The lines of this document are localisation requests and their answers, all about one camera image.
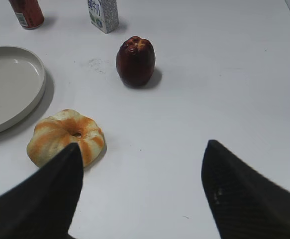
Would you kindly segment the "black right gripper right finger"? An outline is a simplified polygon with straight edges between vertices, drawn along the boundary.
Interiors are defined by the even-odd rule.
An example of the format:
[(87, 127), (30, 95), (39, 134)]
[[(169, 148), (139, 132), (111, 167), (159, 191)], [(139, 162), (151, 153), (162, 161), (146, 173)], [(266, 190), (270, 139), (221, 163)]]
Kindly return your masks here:
[(207, 143), (201, 181), (222, 239), (290, 239), (290, 192), (217, 140)]

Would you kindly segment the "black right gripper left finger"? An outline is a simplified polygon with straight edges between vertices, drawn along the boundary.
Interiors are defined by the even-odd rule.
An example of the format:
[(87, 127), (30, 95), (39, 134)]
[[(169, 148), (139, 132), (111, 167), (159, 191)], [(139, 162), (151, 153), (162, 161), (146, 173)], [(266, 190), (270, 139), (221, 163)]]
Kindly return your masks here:
[(26, 180), (0, 195), (0, 239), (69, 239), (83, 185), (82, 155), (70, 143)]

